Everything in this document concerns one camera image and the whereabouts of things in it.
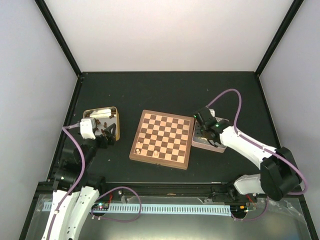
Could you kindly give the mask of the pink tin with light pieces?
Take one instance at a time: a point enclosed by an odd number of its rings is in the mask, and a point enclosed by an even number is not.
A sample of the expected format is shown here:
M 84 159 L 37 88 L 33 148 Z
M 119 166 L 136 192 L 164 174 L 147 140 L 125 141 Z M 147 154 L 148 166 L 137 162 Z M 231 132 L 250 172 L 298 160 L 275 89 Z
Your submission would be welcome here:
M 217 153 L 224 153 L 227 148 L 226 146 L 218 143 L 216 145 L 211 145 L 208 142 L 208 140 L 202 136 L 201 127 L 197 120 L 195 120 L 195 123 L 194 123 L 191 145 L 196 148 L 217 152 Z

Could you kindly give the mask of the gold tin with dark pieces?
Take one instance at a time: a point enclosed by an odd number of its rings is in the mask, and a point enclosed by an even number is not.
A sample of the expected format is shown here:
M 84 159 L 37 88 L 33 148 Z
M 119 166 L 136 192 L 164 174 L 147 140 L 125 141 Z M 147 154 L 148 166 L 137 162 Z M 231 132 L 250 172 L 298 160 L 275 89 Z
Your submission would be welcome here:
M 96 121 L 95 136 L 99 135 L 102 129 L 106 129 L 111 124 L 116 124 L 115 140 L 120 139 L 120 117 L 115 106 L 85 110 L 82 118 L 87 117 L 94 118 Z

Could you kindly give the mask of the wooden chess board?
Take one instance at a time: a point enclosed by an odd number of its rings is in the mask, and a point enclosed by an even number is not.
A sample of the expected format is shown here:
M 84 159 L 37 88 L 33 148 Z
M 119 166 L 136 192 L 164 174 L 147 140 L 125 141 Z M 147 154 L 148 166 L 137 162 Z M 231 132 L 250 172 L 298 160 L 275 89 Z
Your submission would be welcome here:
M 193 117 L 143 110 L 129 159 L 187 170 L 194 125 Z M 158 151 L 158 156 L 154 156 L 154 151 Z

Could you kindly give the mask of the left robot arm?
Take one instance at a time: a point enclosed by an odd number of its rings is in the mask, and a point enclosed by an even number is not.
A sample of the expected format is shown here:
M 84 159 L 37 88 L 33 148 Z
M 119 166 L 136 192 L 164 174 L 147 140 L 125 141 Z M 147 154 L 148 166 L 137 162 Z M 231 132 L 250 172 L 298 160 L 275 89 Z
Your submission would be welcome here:
M 52 205 L 42 236 L 44 240 L 77 240 L 96 200 L 108 192 L 104 176 L 88 174 L 98 149 L 106 149 L 116 142 L 116 124 L 105 125 L 95 139 L 79 144 L 70 139 L 75 148 L 62 155 L 54 175 Z

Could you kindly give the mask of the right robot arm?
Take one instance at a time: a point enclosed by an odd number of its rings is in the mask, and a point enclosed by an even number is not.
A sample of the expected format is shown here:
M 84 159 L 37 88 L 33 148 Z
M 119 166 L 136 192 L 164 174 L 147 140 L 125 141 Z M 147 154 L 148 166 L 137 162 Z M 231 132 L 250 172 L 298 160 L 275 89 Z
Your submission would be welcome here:
M 265 194 L 275 201 L 293 195 L 302 183 L 298 168 L 294 165 L 292 152 L 286 148 L 275 148 L 262 144 L 236 129 L 226 119 L 217 120 L 214 111 L 207 107 L 198 110 L 195 118 L 203 138 L 209 145 L 230 148 L 253 163 L 258 174 L 242 175 L 228 187 L 228 198 L 240 201 L 247 194 Z

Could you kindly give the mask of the second left white arm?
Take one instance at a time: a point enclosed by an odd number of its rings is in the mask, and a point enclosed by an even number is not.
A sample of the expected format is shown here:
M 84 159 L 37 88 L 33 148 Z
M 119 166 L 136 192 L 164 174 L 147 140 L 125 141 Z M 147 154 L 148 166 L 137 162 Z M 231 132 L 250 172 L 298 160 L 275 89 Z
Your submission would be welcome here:
M 72 190 L 70 194 L 72 199 L 69 203 L 73 204 L 73 209 L 67 221 L 65 235 L 63 237 L 65 240 L 77 240 L 79 238 L 92 205 L 104 189 L 102 187 L 104 179 L 90 180 L 86 174 L 87 167 L 90 165 L 99 148 L 107 148 L 117 140 L 117 125 L 115 123 L 103 128 L 101 134 L 98 136 L 95 134 L 97 127 L 94 119 L 84 118 L 78 126 L 83 138 L 83 144 L 78 144 L 72 136 L 70 136 L 70 139 L 76 146 L 74 155 L 80 156 L 81 170 L 78 178 L 70 188 Z

